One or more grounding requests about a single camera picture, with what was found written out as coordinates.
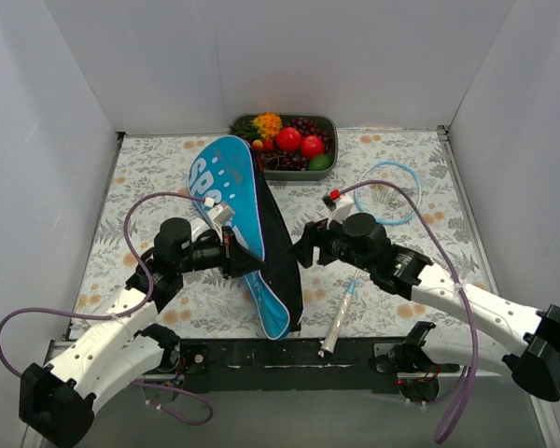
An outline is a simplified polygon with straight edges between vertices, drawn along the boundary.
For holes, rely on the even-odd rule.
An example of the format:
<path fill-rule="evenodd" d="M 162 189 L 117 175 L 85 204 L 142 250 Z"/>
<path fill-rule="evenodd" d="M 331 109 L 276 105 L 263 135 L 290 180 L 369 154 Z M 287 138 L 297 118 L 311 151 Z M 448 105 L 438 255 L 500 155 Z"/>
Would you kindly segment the blue badminton racket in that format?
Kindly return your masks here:
<path fill-rule="evenodd" d="M 416 201 L 416 206 L 421 204 L 423 191 L 421 179 L 415 170 L 402 162 L 376 162 L 360 175 L 357 182 L 362 183 L 369 180 L 383 180 L 394 184 Z M 355 189 L 349 192 L 349 195 L 352 197 L 350 202 L 354 206 L 353 211 L 371 214 L 377 222 L 385 227 L 406 224 L 415 216 L 414 210 L 408 202 L 396 190 L 384 184 L 373 184 Z M 346 323 L 359 277 L 362 274 L 363 272 L 358 269 L 352 272 L 350 283 L 337 307 L 327 335 L 321 342 L 318 355 L 322 358 L 328 357 L 334 352 L 340 332 Z"/>

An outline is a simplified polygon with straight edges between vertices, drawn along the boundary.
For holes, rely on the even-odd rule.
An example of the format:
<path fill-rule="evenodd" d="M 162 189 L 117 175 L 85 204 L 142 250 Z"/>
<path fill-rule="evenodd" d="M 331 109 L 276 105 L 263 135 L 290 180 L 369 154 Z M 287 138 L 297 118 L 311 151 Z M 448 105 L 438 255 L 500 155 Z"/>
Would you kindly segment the blue sport racket bag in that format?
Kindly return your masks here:
<path fill-rule="evenodd" d="M 301 327 L 303 298 L 287 225 L 247 142 L 227 135 L 194 159 L 187 186 L 194 197 L 211 197 L 234 211 L 228 225 L 240 244 L 262 259 L 262 270 L 244 276 L 265 336 L 282 340 Z"/>

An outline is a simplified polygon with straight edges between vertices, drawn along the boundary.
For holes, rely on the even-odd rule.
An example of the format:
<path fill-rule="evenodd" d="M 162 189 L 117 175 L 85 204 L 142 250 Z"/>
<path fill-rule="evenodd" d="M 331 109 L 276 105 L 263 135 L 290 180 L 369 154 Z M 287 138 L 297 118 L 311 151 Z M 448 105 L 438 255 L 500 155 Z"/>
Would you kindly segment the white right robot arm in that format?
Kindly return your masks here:
<path fill-rule="evenodd" d="M 405 363 L 424 371 L 441 361 L 510 373 L 525 392 L 560 400 L 560 307 L 545 310 L 505 300 L 471 284 L 457 283 L 429 257 L 396 245 L 383 225 L 357 213 L 337 223 L 305 225 L 289 253 L 304 268 L 336 260 L 366 272 L 382 291 L 440 310 L 475 331 L 470 346 L 430 329 L 403 348 Z"/>

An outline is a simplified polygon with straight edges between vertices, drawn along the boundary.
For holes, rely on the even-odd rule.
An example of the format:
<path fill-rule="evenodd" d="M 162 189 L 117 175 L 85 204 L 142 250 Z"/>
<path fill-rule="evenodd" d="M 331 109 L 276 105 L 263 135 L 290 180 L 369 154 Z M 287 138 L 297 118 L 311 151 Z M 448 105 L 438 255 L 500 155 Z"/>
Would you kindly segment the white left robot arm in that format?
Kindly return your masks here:
<path fill-rule="evenodd" d="M 182 288 L 184 273 L 218 268 L 236 278 L 264 266 L 237 228 L 214 223 L 196 235 L 179 217 L 161 224 L 141 260 L 104 320 L 21 375 L 19 417 L 57 447 L 76 446 L 105 403 L 143 373 L 179 366 L 179 338 L 154 319 Z"/>

